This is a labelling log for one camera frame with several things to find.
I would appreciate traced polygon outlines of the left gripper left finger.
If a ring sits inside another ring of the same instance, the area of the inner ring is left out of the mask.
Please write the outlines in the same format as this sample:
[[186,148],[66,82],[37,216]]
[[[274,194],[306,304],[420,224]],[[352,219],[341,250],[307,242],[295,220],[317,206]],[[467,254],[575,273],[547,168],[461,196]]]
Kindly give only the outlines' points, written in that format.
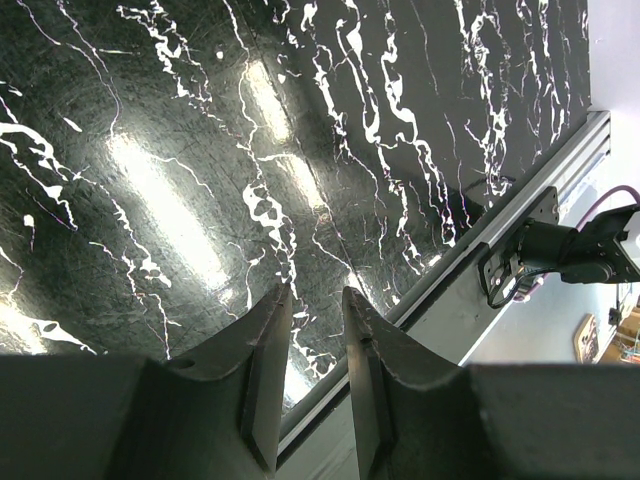
[[199,345],[145,362],[106,478],[274,478],[291,324],[280,284]]

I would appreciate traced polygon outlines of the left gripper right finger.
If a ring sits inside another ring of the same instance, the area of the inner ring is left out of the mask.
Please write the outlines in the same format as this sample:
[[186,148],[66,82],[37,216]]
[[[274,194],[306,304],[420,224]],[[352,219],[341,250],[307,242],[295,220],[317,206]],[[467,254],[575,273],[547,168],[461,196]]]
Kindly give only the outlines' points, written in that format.
[[469,374],[359,290],[344,288],[342,310],[360,478],[499,478]]

